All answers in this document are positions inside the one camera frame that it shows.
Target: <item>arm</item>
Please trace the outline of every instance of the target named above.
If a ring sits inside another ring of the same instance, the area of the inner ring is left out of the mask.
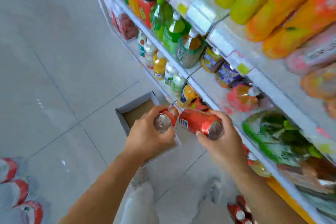
[[[198,131],[199,142],[208,149],[215,161],[233,177],[259,224],[306,224],[287,203],[259,177],[247,163],[242,140],[229,116],[212,111],[223,121],[225,134],[217,141],[209,140]]]
[[[113,223],[128,184],[138,168],[174,141],[173,127],[160,134],[153,125],[154,118],[165,108],[155,106],[135,121],[124,150],[70,207],[59,224]]]

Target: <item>person's right hand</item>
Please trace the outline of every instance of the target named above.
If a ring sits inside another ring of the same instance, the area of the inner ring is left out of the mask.
[[[218,140],[212,141],[201,131],[197,131],[196,135],[200,144],[207,148],[215,161],[231,175],[250,170],[242,139],[233,127],[231,118],[220,111],[211,111],[211,113],[222,120],[224,134]]]

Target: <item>hand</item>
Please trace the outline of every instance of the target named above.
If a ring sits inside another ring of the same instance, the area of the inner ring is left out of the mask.
[[[126,139],[124,152],[142,162],[164,152],[175,144],[175,130],[171,126],[165,133],[159,133],[153,125],[155,117],[167,106],[158,105],[136,120]]]
[[[242,139],[233,127],[231,118],[220,111],[211,111],[211,113],[222,120],[224,134],[218,140],[212,141],[201,131],[197,131],[196,135],[200,144],[207,148],[215,161],[232,176],[250,170],[244,153]]]

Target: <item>price tag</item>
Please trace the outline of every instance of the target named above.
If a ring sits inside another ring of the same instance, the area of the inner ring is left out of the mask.
[[[183,18],[186,17],[186,13],[190,6],[189,0],[170,0],[169,3],[183,16]]]
[[[248,63],[243,55],[238,51],[233,51],[226,60],[230,63],[231,67],[236,69],[242,76],[246,75],[253,69],[253,66]]]

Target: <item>pink bottle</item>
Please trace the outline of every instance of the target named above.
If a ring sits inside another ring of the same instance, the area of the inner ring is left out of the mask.
[[[336,61],[336,24],[285,58],[288,70],[304,75]]]

